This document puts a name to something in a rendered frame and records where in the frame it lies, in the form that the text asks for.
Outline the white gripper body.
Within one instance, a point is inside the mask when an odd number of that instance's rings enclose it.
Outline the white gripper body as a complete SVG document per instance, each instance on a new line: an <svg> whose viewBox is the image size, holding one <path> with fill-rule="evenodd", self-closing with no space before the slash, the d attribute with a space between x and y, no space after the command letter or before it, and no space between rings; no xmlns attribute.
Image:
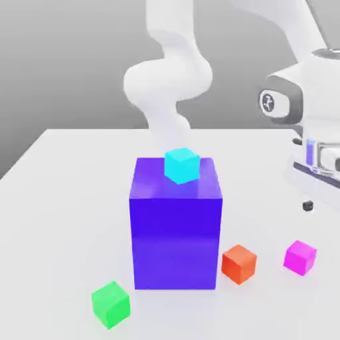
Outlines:
<svg viewBox="0 0 340 340"><path fill-rule="evenodd" d="M339 181L313 173L292 158L289 158L286 163L286 181L297 190L303 204L311 201L313 209L323 204L340 210Z"/></svg>

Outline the small magenta cube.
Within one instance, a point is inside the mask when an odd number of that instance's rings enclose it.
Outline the small magenta cube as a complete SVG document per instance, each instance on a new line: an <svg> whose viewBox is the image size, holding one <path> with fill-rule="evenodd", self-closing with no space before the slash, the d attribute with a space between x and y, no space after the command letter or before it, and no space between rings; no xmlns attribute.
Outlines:
<svg viewBox="0 0 340 340"><path fill-rule="evenodd" d="M284 267L301 275L306 275L313 267L317 249L296 240L287 250L284 258Z"/></svg>

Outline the small orange cube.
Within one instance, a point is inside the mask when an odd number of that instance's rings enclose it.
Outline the small orange cube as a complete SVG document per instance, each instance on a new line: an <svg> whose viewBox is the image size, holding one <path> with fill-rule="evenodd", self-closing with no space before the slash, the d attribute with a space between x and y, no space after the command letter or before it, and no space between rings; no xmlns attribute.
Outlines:
<svg viewBox="0 0 340 340"><path fill-rule="evenodd" d="M240 285L254 275L257 255L237 244L222 254L222 273Z"/></svg>

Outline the small cyan cube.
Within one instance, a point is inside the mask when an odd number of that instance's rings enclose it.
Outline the small cyan cube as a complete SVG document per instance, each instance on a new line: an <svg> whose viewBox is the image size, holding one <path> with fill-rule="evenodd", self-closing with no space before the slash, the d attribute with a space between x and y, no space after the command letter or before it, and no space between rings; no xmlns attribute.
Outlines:
<svg viewBox="0 0 340 340"><path fill-rule="evenodd" d="M176 184L199 178L200 156L190 149L173 149L165 153L165 176Z"/></svg>

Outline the small green cube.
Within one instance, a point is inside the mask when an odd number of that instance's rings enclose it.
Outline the small green cube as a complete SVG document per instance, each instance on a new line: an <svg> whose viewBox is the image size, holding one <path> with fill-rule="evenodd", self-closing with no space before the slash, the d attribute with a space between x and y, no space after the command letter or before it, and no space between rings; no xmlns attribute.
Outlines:
<svg viewBox="0 0 340 340"><path fill-rule="evenodd" d="M115 281L91 294L94 315L111 329L131 314L128 293Z"/></svg>

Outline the large purple box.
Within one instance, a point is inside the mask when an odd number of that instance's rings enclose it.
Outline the large purple box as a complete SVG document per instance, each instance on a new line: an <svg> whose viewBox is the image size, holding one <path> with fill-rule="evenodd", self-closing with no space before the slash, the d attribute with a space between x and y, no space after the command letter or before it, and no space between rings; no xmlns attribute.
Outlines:
<svg viewBox="0 0 340 340"><path fill-rule="evenodd" d="M137 290L215 289L222 193L211 158L180 185L164 175L162 158L137 159L129 215Z"/></svg>

